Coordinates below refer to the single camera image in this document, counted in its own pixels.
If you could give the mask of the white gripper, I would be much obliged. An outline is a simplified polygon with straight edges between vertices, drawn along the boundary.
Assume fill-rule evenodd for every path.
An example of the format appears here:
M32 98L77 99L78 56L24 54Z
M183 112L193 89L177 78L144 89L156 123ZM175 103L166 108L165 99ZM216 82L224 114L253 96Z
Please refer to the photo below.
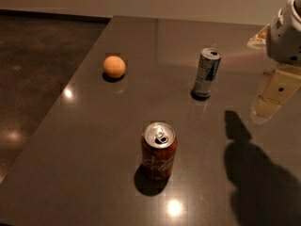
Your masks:
M263 124L272 119L301 88L301 0L287 0L270 24L264 26L247 46L261 49L267 45L267 55L279 63L265 71L258 84L250 117Z

